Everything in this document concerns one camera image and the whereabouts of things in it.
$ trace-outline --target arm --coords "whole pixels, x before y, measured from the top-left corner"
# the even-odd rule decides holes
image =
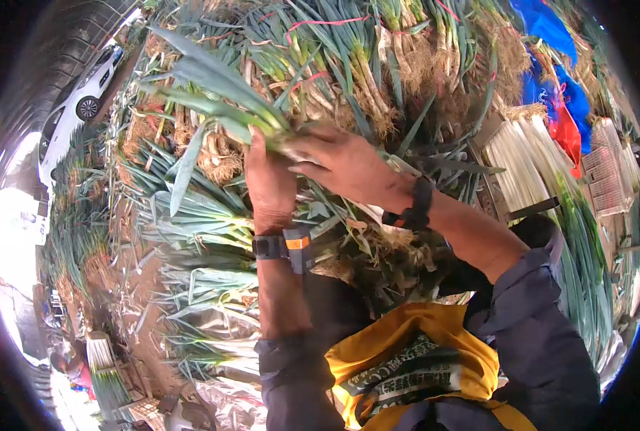
[[[265,139],[251,129],[246,149],[246,183],[253,204],[256,235],[281,235],[295,209],[296,174],[277,154],[267,154]],[[312,330],[302,277],[284,259],[258,261],[262,340],[263,401],[269,430],[342,430],[344,421],[325,392],[334,377]]]
[[[541,431],[579,430],[600,404],[599,383],[583,340],[557,307],[561,289],[549,248],[530,250],[506,271],[490,306],[471,316],[466,329],[495,337],[509,383],[494,399],[507,401]]]
[[[291,169],[352,201],[400,214],[413,205],[415,178],[394,172],[364,138],[332,126],[312,126],[286,143],[291,152],[317,163]],[[454,254],[481,270],[491,283],[528,247],[503,224],[443,193],[433,191],[429,227],[452,245]]]
[[[287,145],[317,163],[298,163],[295,172],[359,203],[397,214],[412,206],[412,177],[393,172],[364,139],[331,126],[314,126],[306,134]],[[429,219],[456,256],[494,284],[491,305],[467,329],[496,337],[510,383],[495,397],[540,429],[583,424],[599,403],[598,386],[582,339],[556,306],[560,289],[549,270],[551,250],[529,250],[503,224],[437,191]],[[454,414],[446,410],[456,403],[461,401],[437,403],[439,417]]]

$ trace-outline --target right hand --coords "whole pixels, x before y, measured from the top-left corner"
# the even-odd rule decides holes
[[[284,142],[285,150],[305,159],[289,168],[333,193],[357,203],[400,214],[413,204],[415,177],[394,172],[361,136],[333,125],[308,125]]]

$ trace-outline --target black watch strap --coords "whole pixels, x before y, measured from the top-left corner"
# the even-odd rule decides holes
[[[401,214],[385,211],[382,223],[396,228],[409,230],[428,230],[430,218],[428,211],[432,204],[432,182],[425,177],[418,177],[411,191],[413,206],[406,208]]]
[[[253,253],[261,261],[289,257],[286,241],[281,236],[253,237]]]

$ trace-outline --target yellow sack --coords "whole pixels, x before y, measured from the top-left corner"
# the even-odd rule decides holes
[[[514,419],[516,426],[510,427],[510,421],[502,421],[497,417],[509,429],[534,430],[530,421],[511,406],[495,401],[485,402],[497,389],[499,360],[494,349],[463,328],[466,307],[407,303],[384,315],[366,329],[340,341],[329,350],[325,357],[336,379],[332,391],[345,407],[342,417],[348,428],[360,429],[356,407],[364,395],[353,397],[339,384],[363,370],[394,358],[412,340],[414,333],[420,330],[433,343],[458,350],[458,364],[461,366],[461,374],[458,377],[460,390],[445,396],[483,402],[496,416],[501,414]],[[391,430],[408,408],[408,405],[395,405],[382,409],[370,418],[362,429]]]

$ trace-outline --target left hand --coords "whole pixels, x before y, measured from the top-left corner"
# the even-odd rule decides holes
[[[249,127],[250,148],[243,147],[246,156],[243,167],[256,235],[278,235],[291,224],[296,209],[296,174],[288,168],[291,161],[281,154],[267,153],[265,135],[254,125]]]

